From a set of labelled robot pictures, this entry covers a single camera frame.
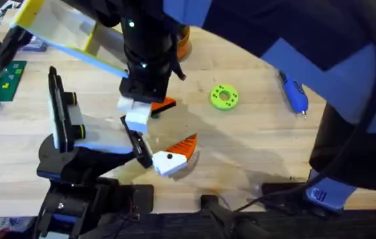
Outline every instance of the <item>green ring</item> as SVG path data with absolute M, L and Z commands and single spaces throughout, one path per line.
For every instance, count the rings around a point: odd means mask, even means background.
M 222 100 L 220 94 L 224 93 L 229 96 L 228 100 Z M 231 110 L 239 101 L 238 91 L 231 85 L 220 84 L 214 86 L 210 92 L 210 102 L 218 110 Z

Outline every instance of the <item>wooden tabletop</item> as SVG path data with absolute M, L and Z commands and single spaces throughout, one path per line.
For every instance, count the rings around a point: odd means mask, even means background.
M 4 25 L 0 37 L 7 32 Z M 168 96 L 178 105 L 149 124 L 155 150 L 198 133 L 190 166 L 164 178 L 132 161 L 107 176 L 154 185 L 156 213 L 196 212 L 200 196 L 210 193 L 234 209 L 255 197 L 263 182 L 305 181 L 325 101 L 306 89 L 310 105 L 304 120 L 290 111 L 274 68 L 201 29 L 193 28 L 190 40 L 192 52 L 182 62 L 188 78 L 183 82 L 173 75 L 168 86 Z M 57 68 L 67 91 L 78 94 L 84 116 L 121 127 L 118 77 L 53 48 L 18 53 L 16 60 L 28 64 L 14 101 L 0 107 L 0 216 L 36 215 L 49 187 L 36 175 L 38 148 L 50 134 L 49 66 Z M 208 97 L 216 84 L 238 90 L 236 108 L 223 112 L 212 107 Z M 356 191 L 346 208 L 376 208 L 376 191 Z

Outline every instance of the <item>blue marker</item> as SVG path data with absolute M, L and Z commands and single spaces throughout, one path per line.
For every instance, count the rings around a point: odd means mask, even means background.
M 283 89 L 291 108 L 296 113 L 302 113 L 304 118 L 307 116 L 308 98 L 302 86 L 295 80 L 286 76 L 285 73 L 279 72 L 282 80 Z

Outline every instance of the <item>orange toy piece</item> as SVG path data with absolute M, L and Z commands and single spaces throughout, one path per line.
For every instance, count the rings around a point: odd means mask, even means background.
M 172 106 L 175 106 L 175 105 L 176 105 L 176 100 L 175 99 L 170 98 L 170 97 L 166 97 L 164 99 L 163 103 L 153 102 L 153 105 L 151 107 L 151 111 L 152 111 L 152 114 L 154 114 L 158 110 L 160 110 L 160 112 L 163 112 L 164 110 L 166 110 L 166 109 L 168 109 L 168 108 L 170 108 Z
M 169 147 L 165 151 L 185 155 L 187 160 L 189 160 L 191 156 L 194 154 L 197 140 L 198 134 L 195 133 L 194 135 L 187 137 L 186 139 L 173 145 L 172 147 Z

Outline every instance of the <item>orange object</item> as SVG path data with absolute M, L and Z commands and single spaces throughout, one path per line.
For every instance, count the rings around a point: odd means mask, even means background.
M 190 43 L 189 43 L 189 36 L 190 36 L 190 27 L 185 26 L 182 28 L 180 35 L 182 36 L 182 40 L 178 41 L 177 43 L 177 59 L 181 60 L 184 58 L 189 50 L 190 50 Z
M 165 151 L 185 155 L 186 158 L 189 160 L 194 154 L 197 140 L 198 134 L 191 135 L 186 139 L 182 140 L 181 142 L 173 145 L 172 147 L 169 147 Z
M 169 109 L 172 106 L 176 106 L 176 100 L 170 97 L 166 97 L 163 103 L 153 102 L 153 105 L 151 106 L 151 111 L 152 114 L 157 114 L 159 112 L 163 112 Z

